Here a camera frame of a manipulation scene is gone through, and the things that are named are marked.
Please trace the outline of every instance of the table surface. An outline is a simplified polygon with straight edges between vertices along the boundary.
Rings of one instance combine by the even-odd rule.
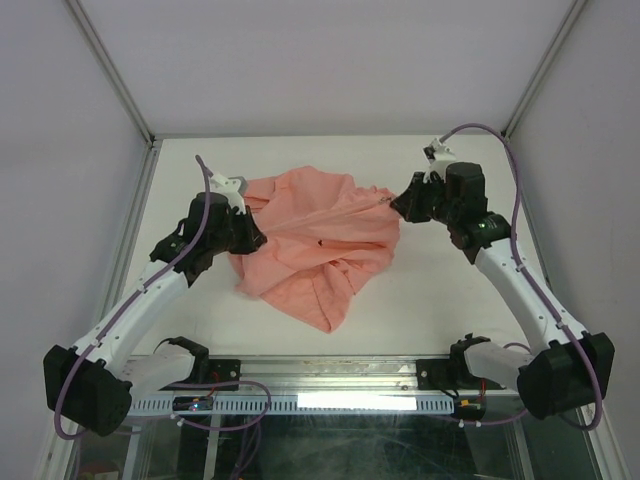
[[[203,190],[194,156],[210,169],[248,179],[312,165],[350,173],[356,184],[401,193],[414,171],[427,168],[422,148],[433,136],[265,137],[164,140],[127,278],[130,286],[155,244],[186,216]],[[482,165],[489,208],[510,218],[515,187],[505,153],[484,135],[449,140],[461,161]],[[535,259],[531,233],[521,215],[519,240]],[[234,291],[238,277],[224,256],[216,257],[186,295],[150,329],[135,353],[150,354],[164,338],[185,336],[212,354],[237,355],[429,355],[447,353],[451,343],[473,332],[498,343],[523,341],[524,334],[491,283],[450,242],[435,222],[401,223],[391,267],[353,298],[344,324],[326,334]]]

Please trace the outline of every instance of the crumpled fabric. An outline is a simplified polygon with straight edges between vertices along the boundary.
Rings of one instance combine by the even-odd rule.
[[[393,260],[400,215],[386,188],[313,167],[252,180],[244,195],[268,242],[231,255],[236,287],[323,332],[344,321],[352,297]]]

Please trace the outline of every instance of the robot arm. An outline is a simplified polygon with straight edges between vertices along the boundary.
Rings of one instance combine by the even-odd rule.
[[[183,253],[202,225],[206,192],[192,200],[187,218],[156,245],[134,286],[109,314],[71,348],[56,345],[47,353],[44,373],[50,409],[55,409],[73,365],[87,351],[63,400],[62,414],[102,436],[112,433],[131,404],[149,393],[185,379],[205,382],[209,350],[183,337],[168,339],[143,360],[127,360],[166,305],[187,292],[215,255],[247,255],[267,240],[245,207],[244,179],[214,174],[210,184],[209,213],[193,248]]]
[[[594,401],[587,370],[569,331],[585,350],[605,396],[614,348],[604,333],[590,335],[544,281],[527,269],[542,295],[561,312],[562,325],[525,278],[526,256],[517,264],[511,226],[487,210],[485,180],[480,165],[457,162],[450,149],[435,140],[425,149],[431,165],[416,172],[409,188],[391,207],[411,223],[436,220],[447,226],[452,243],[498,290],[522,327],[530,353],[505,350],[485,337],[467,335],[451,346],[448,380],[465,383],[488,378],[520,394],[525,407],[539,419]]]

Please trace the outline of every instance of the pink cloth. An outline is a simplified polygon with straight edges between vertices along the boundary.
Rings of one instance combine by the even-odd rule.
[[[400,238],[393,197],[313,167],[249,182],[245,201],[269,241],[252,255],[230,257],[242,279],[237,290],[333,332],[351,297],[391,264]]]

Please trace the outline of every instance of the white wall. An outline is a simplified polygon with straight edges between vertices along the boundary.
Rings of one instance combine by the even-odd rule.
[[[156,133],[503,128],[571,0],[83,0]]]
[[[606,405],[640,477],[640,2],[591,2],[514,143],[551,283],[616,359]]]
[[[0,471],[33,475],[42,358],[84,332],[143,144],[61,0],[0,6]]]

